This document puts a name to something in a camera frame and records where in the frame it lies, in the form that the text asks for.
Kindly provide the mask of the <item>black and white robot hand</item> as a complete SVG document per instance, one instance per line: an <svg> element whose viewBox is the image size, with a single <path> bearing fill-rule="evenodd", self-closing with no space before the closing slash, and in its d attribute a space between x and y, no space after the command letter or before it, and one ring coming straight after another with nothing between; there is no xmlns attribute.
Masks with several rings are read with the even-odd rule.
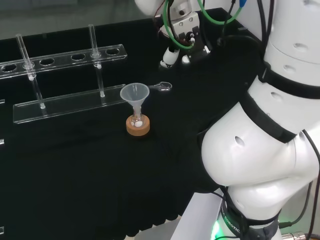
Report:
<svg viewBox="0 0 320 240"><path fill-rule="evenodd" d="M169 69L176 63L194 64L211 53L201 33L199 15L194 11L180 19L172 19L167 27L161 26L159 34L169 41L160 61L163 68Z"/></svg>

